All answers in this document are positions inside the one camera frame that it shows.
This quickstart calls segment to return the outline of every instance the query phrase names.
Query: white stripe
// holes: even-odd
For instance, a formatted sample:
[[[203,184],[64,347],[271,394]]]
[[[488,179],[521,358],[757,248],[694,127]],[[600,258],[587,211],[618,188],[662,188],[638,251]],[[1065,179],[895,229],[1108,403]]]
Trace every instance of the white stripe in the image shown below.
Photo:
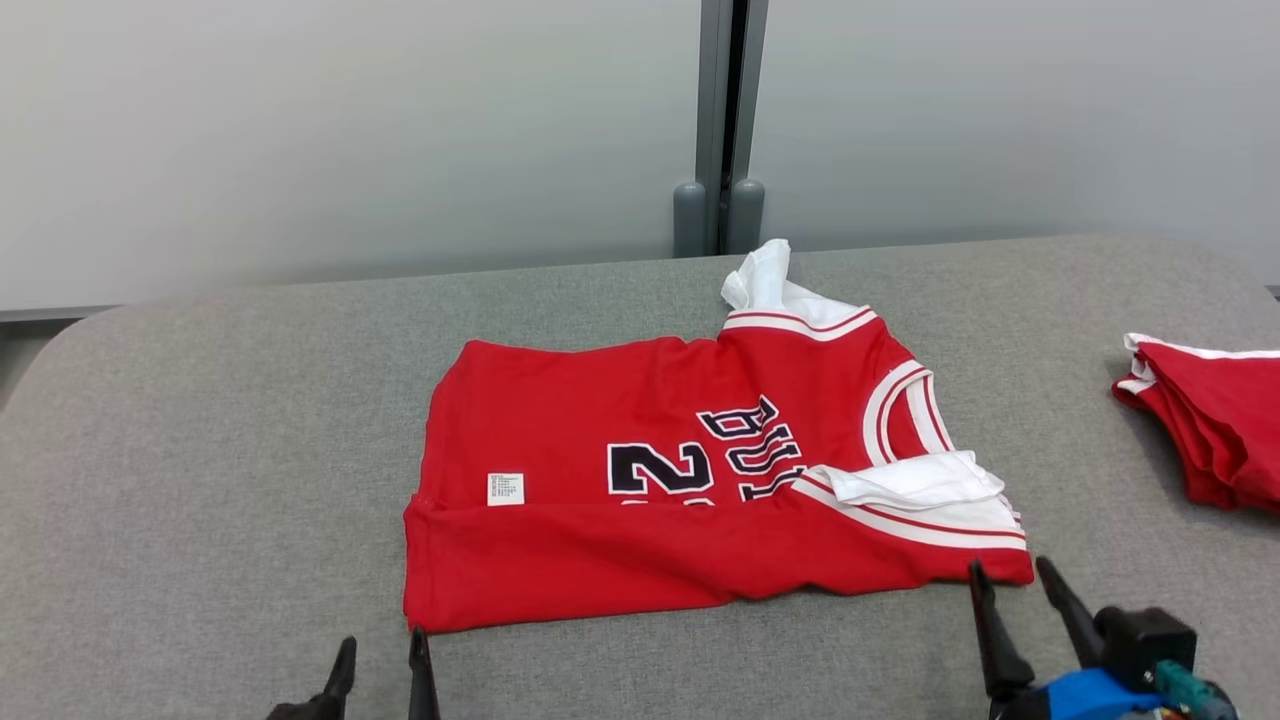
[[[868,512],[858,506],[849,506],[841,503],[836,500],[836,496],[814,483],[808,482],[809,477],[805,475],[799,480],[791,483],[791,489],[799,492],[800,495],[812,497],[818,502],[831,507],[832,510],[840,512],[841,515],[867,525],[873,530],[882,532],[888,536],[893,536],[902,539],[909,539],[913,542],[920,542],[924,544],[933,544],[940,547],[961,547],[961,548],[1009,548],[1009,550],[1021,550],[1027,551],[1027,539],[1012,536],[974,536],[968,533],[948,533],[946,530],[934,530],[932,528],[922,528],[919,525],[910,525],[908,523],[899,523],[888,518],[883,518],[874,512]],[[997,528],[1000,530],[1007,532],[1005,528]]]
[[[1135,379],[1135,380],[1120,380],[1120,382],[1116,383],[1116,387],[1120,388],[1120,389],[1123,389],[1123,391],[1125,391],[1125,392],[1129,392],[1129,393],[1133,393],[1133,395],[1138,395],[1139,392],[1142,392],[1144,389],[1149,389],[1153,384],[1156,384],[1156,380],[1137,380]]]
[[[774,328],[780,331],[790,331],[797,334],[803,334],[808,338],[817,340],[819,342],[829,342],[832,340],[845,337],[846,334],[856,331],[858,328],[876,319],[876,313],[867,310],[865,313],[861,314],[861,316],[845,325],[840,325],[835,329],[815,331],[809,325],[804,324],[804,322],[800,320],[800,318],[781,318],[776,315],[748,314],[756,310],[742,310],[741,311],[742,314],[730,313],[728,320],[724,322],[724,329],[728,331],[733,328]],[[777,310],[769,310],[769,313],[777,313]]]
[[[1206,360],[1266,360],[1280,357],[1280,350],[1247,350],[1244,352],[1228,352],[1225,350],[1207,350],[1203,347],[1190,347],[1187,345],[1174,345],[1171,342],[1165,342],[1162,340],[1153,338],[1151,336],[1144,336],[1142,333],[1126,333],[1124,336],[1124,346],[1129,352],[1138,351],[1138,343],[1147,342],[1151,345],[1162,345],[1165,347],[1171,347],[1179,350],[1188,355],[1194,355],[1197,357],[1203,357]]]
[[[929,377],[915,380],[906,388],[906,405],[911,409],[911,421],[915,423],[915,434],[920,438],[924,451],[947,452],[946,445],[933,428],[933,416],[929,414],[929,401],[925,397],[925,386]]]
[[[929,396],[929,413],[932,414],[933,423],[937,425],[936,429],[942,433],[942,446],[947,451],[954,451],[956,443],[951,442],[951,433],[947,432],[947,424],[942,421],[942,409],[938,407],[938,398],[933,395],[933,373],[929,373],[928,378],[924,378],[924,392]]]
[[[928,375],[929,372],[920,368],[919,372],[911,373],[905,380],[900,380],[893,391],[884,398],[884,404],[881,406],[881,419],[879,419],[879,432],[881,432],[881,445],[884,446],[884,457],[890,462],[897,462],[897,455],[893,452],[893,445],[888,441],[888,418],[893,411],[893,402],[897,401],[897,396],[902,395],[902,391],[911,387],[920,378]]]
[[[901,460],[900,462],[906,462],[908,465],[920,462],[923,459],[928,459],[928,455],[922,455],[920,457],[913,457],[909,460]],[[868,469],[865,473],[876,474],[883,473],[884,470],[872,470]],[[828,495],[840,502],[840,507],[861,506],[860,502],[847,502],[841,501],[840,496],[836,493],[836,488],[832,487],[832,478],[837,480],[840,475],[845,473],[840,470],[833,470],[832,468],[826,468],[823,465],[815,465],[806,470],[803,475],[805,480],[817,486],[818,488],[826,491]],[[995,475],[991,475],[996,482],[1004,487],[1004,482]],[[1027,537],[1027,533],[1018,525],[1018,519],[1021,518],[1014,511],[1014,506],[1010,505],[1009,498],[1004,495],[997,495],[986,500],[977,501],[964,501],[954,502],[948,505],[940,505],[937,507],[927,507],[920,510],[899,509],[883,502],[870,503],[876,510],[886,514],[901,518],[904,520],[915,520],[918,523],[925,523],[929,525],[937,525],[940,528],[950,528],[956,532],[974,530],[986,533],[1018,533],[1021,537]]]
[[[1129,374],[1137,377],[1139,380],[1156,382],[1156,373],[1137,355],[1133,356],[1133,363],[1129,363]]]
[[[1002,497],[1004,496],[997,496],[978,502],[956,502],[954,505],[943,505],[941,507],[931,507],[928,510],[916,510],[914,512],[878,503],[872,507],[886,515],[893,515],[895,518],[901,518],[904,520],[928,523],[929,525],[937,525],[940,528],[956,532],[978,530],[983,533],[1016,533],[1018,536],[1025,538],[1027,533],[1018,527],[1018,520],[1014,518],[1014,512],[1009,510],[1004,502],[997,500]],[[842,502],[841,505],[850,507],[846,502]]]
[[[863,410],[863,445],[867,446],[867,456],[870,457],[872,465],[888,464],[888,457],[879,448],[879,420],[881,411],[884,409],[884,398],[888,397],[888,392],[897,380],[923,369],[924,366],[915,360],[902,363],[897,368],[893,368],[890,374],[884,375],[884,379],[872,391],[872,396],[867,398],[867,407]]]

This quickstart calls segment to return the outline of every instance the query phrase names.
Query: black plastic part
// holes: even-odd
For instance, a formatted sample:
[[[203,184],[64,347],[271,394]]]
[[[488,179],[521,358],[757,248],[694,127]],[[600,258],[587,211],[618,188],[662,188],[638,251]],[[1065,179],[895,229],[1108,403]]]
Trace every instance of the black plastic part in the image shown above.
[[[282,702],[266,720],[343,720],[347,715],[347,694],[356,684],[356,638],[348,637],[338,647],[338,657],[329,671],[324,692],[307,702]]]
[[[342,700],[347,703],[347,694],[356,684],[356,638],[347,635],[338,646],[338,657],[333,661],[333,670],[329,671],[329,682],[324,685],[324,694]]]
[[[1039,688],[1004,706],[998,714],[992,706],[989,720],[1051,720],[1048,689]]]
[[[996,611],[996,591],[982,569],[982,562],[977,560],[969,566],[969,593],[973,598],[973,619],[978,630],[978,652],[982,655],[987,696],[997,703],[1009,702],[1028,691],[1036,680],[1036,673],[1018,655],[1018,648]]]
[[[1103,642],[1089,609],[1075,597],[1071,587],[1048,557],[1037,557],[1036,570],[1039,571],[1048,603],[1062,616],[1062,624],[1066,625],[1066,634],[1071,638],[1071,647],[1075,650],[1076,660],[1080,661],[1080,667],[1097,667],[1102,664]]]
[[[426,632],[413,630],[408,644],[408,666],[413,680],[408,696],[408,720],[440,720],[440,703],[435,697],[435,675]]]
[[[1211,712],[1216,712],[1216,715],[1211,715],[1211,719],[1240,720],[1240,715],[1239,712],[1236,712],[1235,706],[1231,705],[1231,698],[1230,696],[1226,694],[1226,691],[1224,691],[1221,685],[1219,685],[1213,680],[1204,680],[1204,684],[1208,685],[1211,691],[1213,691],[1213,696],[1219,701],[1213,703],[1213,707],[1211,708]]]
[[[1230,702],[1215,698],[1202,705],[1192,720],[1240,720],[1240,714]]]
[[[1196,630],[1160,607],[1137,612],[1103,607],[1096,625],[1105,638],[1102,666],[1132,692],[1151,692],[1146,678],[1155,675],[1161,660],[1194,670]]]

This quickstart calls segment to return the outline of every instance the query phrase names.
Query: white fabric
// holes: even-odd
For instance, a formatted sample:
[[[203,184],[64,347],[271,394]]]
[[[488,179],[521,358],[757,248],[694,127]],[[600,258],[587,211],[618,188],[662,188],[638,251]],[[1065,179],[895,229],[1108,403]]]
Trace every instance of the white fabric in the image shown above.
[[[1116,387],[1128,392],[1129,395],[1138,395],[1146,389],[1149,389],[1156,384],[1156,380],[1120,380]]]
[[[1138,379],[1152,383],[1156,382],[1156,373],[1152,373],[1151,368],[1147,366],[1147,363],[1137,355],[1134,355],[1133,360],[1129,363],[1129,373]]]
[[[1151,336],[1142,333],[1125,333],[1124,347],[1129,352],[1138,352],[1138,345],[1148,342],[1152,345],[1162,345],[1165,347],[1171,347],[1179,350],[1188,355],[1194,355],[1197,357],[1203,357],[1206,360],[1257,360],[1257,359],[1280,359],[1280,350],[1247,350],[1244,352],[1228,352],[1225,350],[1208,350],[1204,347],[1190,347],[1188,345],[1174,345],[1171,342],[1165,342]]]
[[[975,462],[968,450],[899,460],[856,473],[817,465],[808,470],[827,480],[846,505],[884,505],[927,510],[997,497],[1005,483]]]
[[[782,310],[733,310],[728,314],[728,319],[724,320],[724,329],[732,328],[774,328],[780,331],[787,331],[792,333],[799,333],[809,340],[817,340],[818,342],[831,342],[845,337],[846,334],[856,331],[858,328],[865,325],[867,323],[876,319],[876,313],[865,310],[856,315],[850,316],[846,320],[836,323],[824,328],[814,328],[809,323],[801,320],[796,315],[785,313]]]
[[[724,278],[721,297],[735,310],[776,310],[795,315],[822,329],[861,313],[867,307],[823,297],[787,281],[791,245],[773,238],[751,251],[742,265]]]
[[[791,489],[874,530],[941,547],[1027,550],[1027,536],[1004,498],[964,502],[928,510],[896,510],[878,505],[846,505],[818,475],[804,475]]]

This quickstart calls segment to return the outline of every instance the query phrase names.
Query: gray table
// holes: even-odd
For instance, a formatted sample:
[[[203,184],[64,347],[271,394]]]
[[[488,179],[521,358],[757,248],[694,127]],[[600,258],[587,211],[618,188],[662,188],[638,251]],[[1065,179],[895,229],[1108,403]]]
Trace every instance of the gray table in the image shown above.
[[[348,717],[402,717],[401,512],[435,382],[483,337],[586,348],[717,332],[735,259],[244,290],[90,318],[0,415],[0,716],[261,717],[360,638]],[[1280,521],[1189,505],[1121,407],[1125,331],[1280,347],[1238,266],[1140,238],[799,255],[931,366],[960,447],[1094,607],[1160,603],[1249,717],[1280,717]],[[1039,588],[1006,588],[1042,678],[1073,666]],[[968,592],[796,593],[433,642],[462,717],[984,717]]]

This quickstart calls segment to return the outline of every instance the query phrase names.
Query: red folded garment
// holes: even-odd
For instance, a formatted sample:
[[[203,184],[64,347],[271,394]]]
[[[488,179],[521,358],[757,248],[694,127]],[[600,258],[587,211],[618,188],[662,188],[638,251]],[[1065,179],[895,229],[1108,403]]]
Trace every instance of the red folded garment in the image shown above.
[[[1133,368],[1112,392],[1169,429],[1187,497],[1280,512],[1280,351],[1222,352],[1137,333],[1125,347]]]

